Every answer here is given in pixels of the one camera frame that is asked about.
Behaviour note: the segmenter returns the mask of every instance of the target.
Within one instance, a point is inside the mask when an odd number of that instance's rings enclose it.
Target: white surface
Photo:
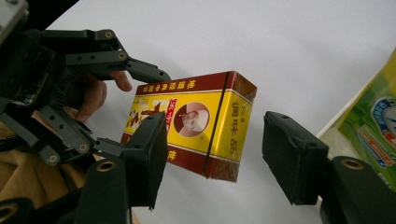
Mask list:
[[[395,1],[81,0],[50,28],[112,29],[173,79],[236,70],[259,88],[237,183],[167,164],[155,209],[134,209],[142,223],[305,224],[320,223],[318,211],[290,205],[262,159],[263,115],[317,134],[396,47],[395,11]],[[88,126],[120,140],[134,91],[107,84]]]

